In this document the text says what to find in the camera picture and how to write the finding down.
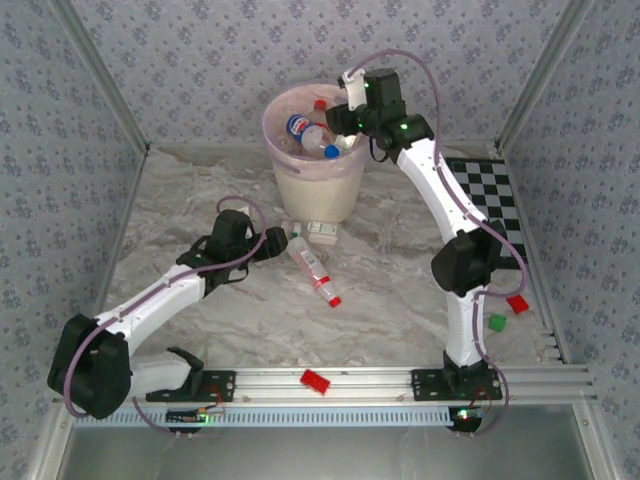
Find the blue cap bottle blue label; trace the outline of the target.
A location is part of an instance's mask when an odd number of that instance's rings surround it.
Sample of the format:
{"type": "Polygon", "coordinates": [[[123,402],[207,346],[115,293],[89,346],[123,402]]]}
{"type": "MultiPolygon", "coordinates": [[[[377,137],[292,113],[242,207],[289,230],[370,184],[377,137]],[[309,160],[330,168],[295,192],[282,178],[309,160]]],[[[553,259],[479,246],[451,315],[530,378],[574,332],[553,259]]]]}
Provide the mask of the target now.
{"type": "Polygon", "coordinates": [[[304,115],[294,114],[286,123],[287,134],[313,159],[335,159],[341,154],[329,130],[304,115]]]}

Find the pink bottle red cap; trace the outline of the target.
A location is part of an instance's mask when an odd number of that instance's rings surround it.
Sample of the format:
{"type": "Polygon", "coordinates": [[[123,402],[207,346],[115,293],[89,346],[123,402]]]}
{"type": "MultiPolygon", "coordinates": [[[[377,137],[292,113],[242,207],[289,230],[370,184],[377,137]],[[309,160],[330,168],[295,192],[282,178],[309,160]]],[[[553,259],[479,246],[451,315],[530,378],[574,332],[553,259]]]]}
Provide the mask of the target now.
{"type": "Polygon", "coordinates": [[[331,308],[336,308],[342,303],[328,272],[304,238],[293,237],[286,247],[286,253],[305,275],[312,289],[331,308]]]}

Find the cream plastic waste bin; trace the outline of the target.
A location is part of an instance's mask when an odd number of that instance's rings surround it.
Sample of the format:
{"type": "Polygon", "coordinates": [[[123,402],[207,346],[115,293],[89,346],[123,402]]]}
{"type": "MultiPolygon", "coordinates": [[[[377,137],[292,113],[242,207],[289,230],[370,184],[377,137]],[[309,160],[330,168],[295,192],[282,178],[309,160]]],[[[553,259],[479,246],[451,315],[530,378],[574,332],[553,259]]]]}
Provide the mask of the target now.
{"type": "Polygon", "coordinates": [[[285,211],[291,218],[339,223],[354,210],[364,170],[333,180],[305,181],[286,175],[273,162],[272,166],[285,211]]]}

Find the pink plastic bin liner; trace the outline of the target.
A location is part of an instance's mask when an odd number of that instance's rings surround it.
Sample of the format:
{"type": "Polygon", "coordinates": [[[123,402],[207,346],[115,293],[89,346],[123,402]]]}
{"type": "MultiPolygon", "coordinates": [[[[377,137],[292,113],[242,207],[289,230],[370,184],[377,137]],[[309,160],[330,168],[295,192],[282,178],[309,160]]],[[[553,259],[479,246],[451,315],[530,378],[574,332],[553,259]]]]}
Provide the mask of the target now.
{"type": "Polygon", "coordinates": [[[333,180],[362,172],[369,158],[367,139],[359,135],[353,147],[336,159],[313,159],[302,155],[302,147],[286,132],[294,114],[310,113],[316,100],[331,108],[346,102],[346,93],[335,85],[312,81],[285,88],[267,105],[262,116],[263,138],[274,167],[305,181],[333,180]]]}

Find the bottle green white label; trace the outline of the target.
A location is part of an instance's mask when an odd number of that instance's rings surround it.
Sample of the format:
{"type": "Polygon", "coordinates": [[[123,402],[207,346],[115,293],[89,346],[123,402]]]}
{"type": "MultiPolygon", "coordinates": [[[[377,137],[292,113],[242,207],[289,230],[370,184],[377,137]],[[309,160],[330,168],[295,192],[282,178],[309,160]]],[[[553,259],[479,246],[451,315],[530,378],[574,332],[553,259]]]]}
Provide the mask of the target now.
{"type": "Polygon", "coordinates": [[[306,224],[307,238],[317,245],[336,245],[339,225],[327,222],[309,221],[306,224]]]}

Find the marble pattern table cover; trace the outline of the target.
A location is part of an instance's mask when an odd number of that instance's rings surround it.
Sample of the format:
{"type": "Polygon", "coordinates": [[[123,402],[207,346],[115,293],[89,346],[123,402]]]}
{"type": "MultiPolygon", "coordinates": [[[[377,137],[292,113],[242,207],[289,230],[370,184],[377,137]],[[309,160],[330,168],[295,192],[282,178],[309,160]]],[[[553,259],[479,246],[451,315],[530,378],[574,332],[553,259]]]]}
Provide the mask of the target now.
{"type": "MultiPolygon", "coordinates": [[[[285,220],[275,173],[259,146],[161,146],[145,162],[105,305],[165,273],[210,233],[218,206],[254,201],[285,220]]],[[[143,355],[177,346],[213,368],[430,366],[442,361],[447,302],[430,262],[439,230],[411,182],[367,163],[337,243],[315,254],[341,304],[329,306],[287,255],[254,264],[156,330],[143,355]]]]}

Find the long red block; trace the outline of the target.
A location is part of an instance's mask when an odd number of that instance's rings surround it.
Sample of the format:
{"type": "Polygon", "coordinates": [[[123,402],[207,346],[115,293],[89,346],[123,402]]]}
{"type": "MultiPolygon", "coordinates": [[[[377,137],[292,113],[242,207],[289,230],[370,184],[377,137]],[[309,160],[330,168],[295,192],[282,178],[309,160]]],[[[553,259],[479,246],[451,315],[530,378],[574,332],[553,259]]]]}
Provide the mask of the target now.
{"type": "Polygon", "coordinates": [[[311,369],[306,369],[302,373],[300,384],[321,396],[326,395],[331,386],[329,379],[311,369]]]}

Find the black white checkerboard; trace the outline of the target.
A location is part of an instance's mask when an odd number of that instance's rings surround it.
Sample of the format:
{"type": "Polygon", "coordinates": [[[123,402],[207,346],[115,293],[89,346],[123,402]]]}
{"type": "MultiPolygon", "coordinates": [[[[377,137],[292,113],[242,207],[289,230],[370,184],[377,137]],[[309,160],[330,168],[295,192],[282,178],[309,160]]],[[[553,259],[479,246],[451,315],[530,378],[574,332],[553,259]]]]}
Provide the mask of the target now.
{"type": "Polygon", "coordinates": [[[451,157],[446,163],[472,203],[491,222],[501,222],[504,237],[527,263],[521,220],[506,164],[502,160],[451,157]]]}

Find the long black controller board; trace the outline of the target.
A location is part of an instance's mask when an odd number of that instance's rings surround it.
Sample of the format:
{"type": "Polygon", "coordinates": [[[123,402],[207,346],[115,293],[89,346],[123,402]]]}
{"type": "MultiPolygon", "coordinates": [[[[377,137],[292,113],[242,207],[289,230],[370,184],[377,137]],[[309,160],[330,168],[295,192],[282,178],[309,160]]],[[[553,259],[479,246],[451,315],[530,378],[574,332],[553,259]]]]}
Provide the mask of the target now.
{"type": "Polygon", "coordinates": [[[226,413],[224,408],[200,407],[196,409],[173,409],[165,414],[166,423],[207,424],[226,413]]]}

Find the grey metal panel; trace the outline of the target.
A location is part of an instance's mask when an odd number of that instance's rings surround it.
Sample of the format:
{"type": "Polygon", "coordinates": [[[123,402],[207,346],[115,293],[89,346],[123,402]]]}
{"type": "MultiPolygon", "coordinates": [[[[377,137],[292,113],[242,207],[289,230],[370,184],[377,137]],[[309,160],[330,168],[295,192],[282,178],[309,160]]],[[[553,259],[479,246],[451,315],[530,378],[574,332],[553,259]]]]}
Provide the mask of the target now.
{"type": "Polygon", "coordinates": [[[74,428],[56,480],[595,480],[571,408],[512,407],[478,438],[445,427],[74,428]]]}

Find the round black controller board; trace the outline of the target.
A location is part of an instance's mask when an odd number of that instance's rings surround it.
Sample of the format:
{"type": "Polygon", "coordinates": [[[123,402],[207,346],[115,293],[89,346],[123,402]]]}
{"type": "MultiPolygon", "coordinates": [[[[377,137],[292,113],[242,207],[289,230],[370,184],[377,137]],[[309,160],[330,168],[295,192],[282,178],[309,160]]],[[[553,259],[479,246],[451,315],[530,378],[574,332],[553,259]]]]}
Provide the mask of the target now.
{"type": "Polygon", "coordinates": [[[448,429],[460,434],[474,434],[481,426],[485,412],[480,407],[450,407],[452,424],[448,429]]]}

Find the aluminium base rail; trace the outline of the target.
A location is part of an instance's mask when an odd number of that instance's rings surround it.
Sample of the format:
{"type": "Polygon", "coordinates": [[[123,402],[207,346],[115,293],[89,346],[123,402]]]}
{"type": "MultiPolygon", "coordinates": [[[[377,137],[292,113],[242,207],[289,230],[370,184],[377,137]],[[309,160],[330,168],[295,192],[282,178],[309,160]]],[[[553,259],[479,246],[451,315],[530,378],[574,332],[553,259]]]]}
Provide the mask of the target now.
{"type": "MultiPolygon", "coordinates": [[[[411,388],[411,367],[319,368],[317,373],[329,379],[331,386],[321,396],[300,384],[302,368],[239,368],[232,406],[390,406],[429,403],[433,405],[467,406],[505,402],[512,405],[570,404],[586,380],[579,373],[553,375],[542,366],[507,366],[502,369],[502,400],[487,400],[484,392],[468,401],[415,401],[411,388]]],[[[201,403],[147,402],[146,395],[137,393],[143,405],[171,406],[207,405],[201,403]]]]}

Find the aluminium frame post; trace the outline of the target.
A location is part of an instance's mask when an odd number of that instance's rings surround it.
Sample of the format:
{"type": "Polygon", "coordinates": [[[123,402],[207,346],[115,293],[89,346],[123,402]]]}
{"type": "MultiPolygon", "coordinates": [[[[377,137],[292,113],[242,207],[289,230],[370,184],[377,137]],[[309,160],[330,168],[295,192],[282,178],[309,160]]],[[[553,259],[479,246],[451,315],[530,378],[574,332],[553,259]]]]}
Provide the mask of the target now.
{"type": "Polygon", "coordinates": [[[71,0],[47,0],[131,145],[148,150],[141,128],[71,0]]]}
{"type": "Polygon", "coordinates": [[[495,139],[495,149],[499,156],[503,156],[511,149],[525,127],[534,107],[595,3],[596,0],[567,0],[500,134],[495,139]]]}

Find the aluminium side frame rail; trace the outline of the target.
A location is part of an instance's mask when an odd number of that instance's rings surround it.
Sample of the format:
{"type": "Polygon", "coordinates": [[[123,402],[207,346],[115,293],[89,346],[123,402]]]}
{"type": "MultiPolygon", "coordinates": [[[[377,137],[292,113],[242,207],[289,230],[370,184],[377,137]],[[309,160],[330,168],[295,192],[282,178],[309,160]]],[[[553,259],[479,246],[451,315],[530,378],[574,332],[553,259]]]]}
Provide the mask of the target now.
{"type": "MultiPolygon", "coordinates": [[[[90,308],[90,312],[93,314],[99,313],[104,308],[149,150],[150,145],[145,144],[138,166],[134,170],[131,189],[126,197],[124,211],[120,217],[120,226],[117,229],[106,265],[106,273],[99,284],[97,299],[90,308]]],[[[66,407],[57,401],[52,401],[32,450],[24,480],[57,479],[73,427],[73,417],[68,413],[66,407]]]]}
{"type": "Polygon", "coordinates": [[[553,375],[579,373],[586,380],[576,397],[571,399],[574,436],[582,447],[582,464],[587,467],[593,480],[629,480],[615,450],[614,439],[606,424],[604,412],[595,390],[590,367],[576,363],[570,352],[570,346],[563,332],[563,325],[551,297],[550,288],[539,256],[529,218],[524,209],[519,185],[513,168],[506,164],[510,182],[514,188],[514,201],[522,221],[524,245],[528,258],[531,294],[535,298],[537,311],[545,332],[555,340],[549,350],[556,357],[544,368],[553,375]]]}

